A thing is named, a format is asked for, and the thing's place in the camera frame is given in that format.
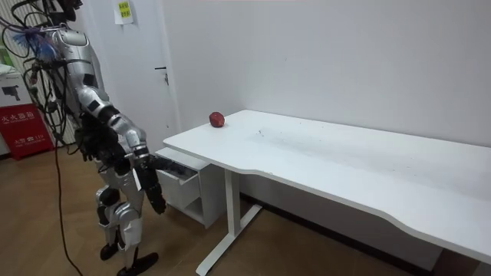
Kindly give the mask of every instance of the power cord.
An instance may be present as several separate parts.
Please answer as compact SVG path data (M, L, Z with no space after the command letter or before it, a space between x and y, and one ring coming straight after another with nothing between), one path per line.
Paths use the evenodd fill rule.
M27 50L27 53L25 55L21 55L21 54L17 54L15 53L9 46L8 44L6 43L6 40L5 40L5 33L7 30L9 31L14 31L14 32L22 32L23 28L27 28L27 20L28 20L28 17L30 15L35 15L35 14L41 14L41 15L44 15L46 17L46 19L48 20L48 22L46 22L48 25L50 25L49 23L49 16L46 14L45 11L47 11L49 8L47 7L48 3L46 1L43 1L43 10L41 10L37 5L35 5L33 2L30 2L30 1L23 1L23 2L19 2L15 5L12 6L11 8L11 14L12 16L19 22L22 24L22 26L17 26L17 25L13 25L13 24L10 24L8 23L7 20L5 20L3 17L0 16L0 25L2 25L4 27L4 29L2 30L2 33L1 33L1 36L2 36L2 40L4 41L4 46L5 48L10 52L12 53L13 55L15 55L16 57L18 58L27 58L29 56L29 54L31 53L31 50L32 50L32 53L34 55L36 55L38 52L34 49L34 47L31 45L31 43L28 41L28 50ZM20 8L21 6L23 5L27 5L27 4L30 4L31 8L34 8L35 10L37 11L31 11L29 12L25 17L24 17L24 21L22 21L15 13L14 11L17 9L17 8ZM33 59L29 59L29 61L38 61L37 58L33 58ZM27 70L26 72L24 72L23 74L23 80L24 82L26 83L26 86L29 87L27 84L28 82L26 81L26 75L27 73L31 71L31 70ZM64 146L67 146L66 142L63 141L63 135L64 135L64 132L66 130L66 126L67 126L67 113L66 113L66 93L67 93L67 88L68 88L68 73L67 73L67 68L66 68L66 64L64 64L64 76L61 77L59 71L57 68L41 68L41 87L42 87L42 92L44 94L44 98L45 100L48 102L48 100L50 99L50 94L51 94L51 88L49 89L49 93L47 92L46 90L46 86L44 85L44 78L43 78L43 73L42 71L46 72L47 75L49 76L49 79L51 79L51 82L55 85L56 84L56 80L54 79L54 76L52 74L50 74L50 71L54 71L60 80L63 80L63 93L62 93L62 99L61 99L61 104L60 106L57 108L57 113L58 113L58 119L59 119L59 124L56 124L54 123L54 118L52 117L51 113L52 112L49 112L48 113L48 116L47 116L47 104L43 105L41 104L41 102L39 101L39 99L37 98L37 95L35 95L35 97L33 97L33 100L35 100L36 102L36 106L42 111L43 115L44 115L44 119L46 120L46 123L48 123L48 126L51 128L51 132L53 133L53 136L54 136L54 141L55 141L55 145L54 145L54 162L55 162L55 165L56 165L56 171L57 171L57 175L58 175L58 215L59 215L59 219L60 219L60 230L61 230L61 240L63 241L63 250L64 250L64 255L66 257L66 259L68 260L68 262L70 262L70 265L77 271L78 275L79 276L83 276L82 272L80 271L80 269L78 268L78 266L71 260L70 258L70 255L68 254L68 249L67 249L67 242L66 242L66 238L65 238L65 234L64 234L64 223L63 223L63 209L62 209L62 191L61 191L61 170L60 170L60 163L59 163L59 160L58 160L58 143L61 143L62 145ZM77 148L73 153L69 153L69 154L74 154L78 151L79 149Z
M71 260L67 250L67 242L64 237L63 211L61 207L61 172L60 163L58 162L58 139L56 139L56 147L54 148L54 162L56 163L56 173L58 174L58 214L60 217L61 240L63 241L64 255L70 262L70 265L75 268L79 276L84 276L78 266Z

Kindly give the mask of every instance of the white table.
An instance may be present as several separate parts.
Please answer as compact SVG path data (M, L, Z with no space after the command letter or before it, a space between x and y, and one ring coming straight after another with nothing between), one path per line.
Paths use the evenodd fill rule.
M260 210L239 219L234 173L256 174L378 215L406 233L491 263L491 149L244 110L164 143L226 169L229 234L205 275Z

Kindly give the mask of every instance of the drawer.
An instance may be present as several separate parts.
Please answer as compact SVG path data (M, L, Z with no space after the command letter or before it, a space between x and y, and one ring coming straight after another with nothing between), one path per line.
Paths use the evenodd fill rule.
M157 171L163 197L169 204L184 209L201 196L198 172L188 169L185 174Z

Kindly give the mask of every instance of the wooden floor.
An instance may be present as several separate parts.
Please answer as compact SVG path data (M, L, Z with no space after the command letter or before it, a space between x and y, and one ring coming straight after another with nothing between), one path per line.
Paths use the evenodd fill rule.
M63 210L68 251L85 276L115 275L120 255L99 259L104 244L97 226L94 193L102 186L92 163L60 150ZM76 275L64 258L58 224L54 153L0 161L0 273ZM156 251L159 262L144 275L194 275L198 264L226 233L222 217L210 229L175 209L158 216L146 204L141 254ZM352 248L261 211L214 267L214 276L409 276Z

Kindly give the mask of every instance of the red sign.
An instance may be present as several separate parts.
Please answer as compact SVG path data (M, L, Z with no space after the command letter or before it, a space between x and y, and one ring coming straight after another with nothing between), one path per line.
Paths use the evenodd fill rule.
M14 159L53 149L46 126L34 104L0 107L0 133Z

